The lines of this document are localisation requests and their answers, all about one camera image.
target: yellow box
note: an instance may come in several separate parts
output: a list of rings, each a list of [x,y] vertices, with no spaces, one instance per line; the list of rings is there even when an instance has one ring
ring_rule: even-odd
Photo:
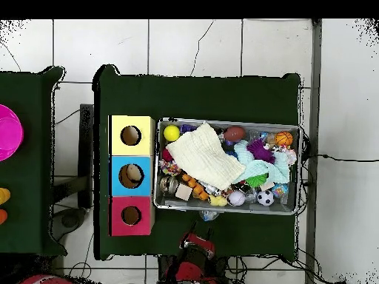
[[[112,155],[154,155],[155,121],[148,116],[112,115]]]

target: blue box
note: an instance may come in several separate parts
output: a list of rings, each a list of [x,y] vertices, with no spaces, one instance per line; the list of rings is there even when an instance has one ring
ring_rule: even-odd
[[[127,188],[119,179],[123,166],[135,164],[143,172],[141,182],[133,188]],[[113,196],[152,196],[152,158],[138,156],[112,156],[112,195]]]

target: magenta bowl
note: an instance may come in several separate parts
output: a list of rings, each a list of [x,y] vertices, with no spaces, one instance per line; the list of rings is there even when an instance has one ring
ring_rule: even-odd
[[[24,130],[17,115],[0,104],[0,162],[8,159],[24,139]]]

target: gray bin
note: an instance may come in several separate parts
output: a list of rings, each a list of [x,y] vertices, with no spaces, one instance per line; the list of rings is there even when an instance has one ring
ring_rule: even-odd
[[[300,193],[300,167],[301,167],[301,148],[302,147],[302,130],[295,125],[280,125],[280,124],[254,124],[242,122],[226,122],[226,121],[206,121],[210,126],[227,128],[228,126],[242,126],[246,133],[248,132],[280,132],[287,131],[293,136],[291,147],[298,152],[298,162],[292,166],[296,167],[296,171],[290,169],[289,194],[287,204],[281,204],[280,200],[275,198],[275,202],[268,207],[262,206],[260,203],[244,203],[242,206],[226,205],[224,207],[211,206],[207,201],[195,199],[192,196],[188,201],[176,198],[174,195],[164,195],[159,188],[159,182],[162,177],[166,176],[158,164],[161,159],[161,151],[168,144],[164,138],[163,132],[167,125],[174,124],[189,124],[200,126],[205,120],[193,120],[183,118],[162,118],[157,125],[155,134],[155,176],[153,201],[159,209],[175,209],[175,210],[211,210],[215,212],[240,212],[247,214],[280,214],[291,215],[298,210],[298,198]]]

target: cream cloth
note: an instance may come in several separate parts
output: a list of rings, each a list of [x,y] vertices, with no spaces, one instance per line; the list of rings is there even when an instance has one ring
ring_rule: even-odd
[[[208,123],[184,133],[166,148],[179,168],[220,190],[227,189],[245,171],[237,158],[223,151],[215,130]]]

